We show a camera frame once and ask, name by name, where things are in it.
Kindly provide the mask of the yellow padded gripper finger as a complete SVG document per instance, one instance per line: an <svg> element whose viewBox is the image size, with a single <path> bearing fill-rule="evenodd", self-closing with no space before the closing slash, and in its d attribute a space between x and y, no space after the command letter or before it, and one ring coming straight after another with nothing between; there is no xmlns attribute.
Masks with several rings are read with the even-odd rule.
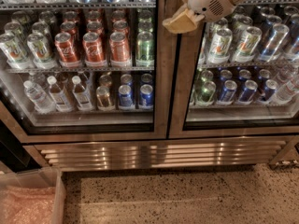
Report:
<svg viewBox="0 0 299 224"><path fill-rule="evenodd" d="M181 7L171 18L163 21L163 26L172 34L185 34L196 30L200 21L200 15Z"/></svg>

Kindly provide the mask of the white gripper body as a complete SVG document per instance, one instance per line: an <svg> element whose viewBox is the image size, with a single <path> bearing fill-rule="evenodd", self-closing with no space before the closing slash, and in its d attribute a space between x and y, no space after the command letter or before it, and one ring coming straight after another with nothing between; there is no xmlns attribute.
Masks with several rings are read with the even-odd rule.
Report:
<svg viewBox="0 0 299 224"><path fill-rule="evenodd" d="M226 17L236 7L235 0L188 0L187 5L194 13L203 15L206 22Z"/></svg>

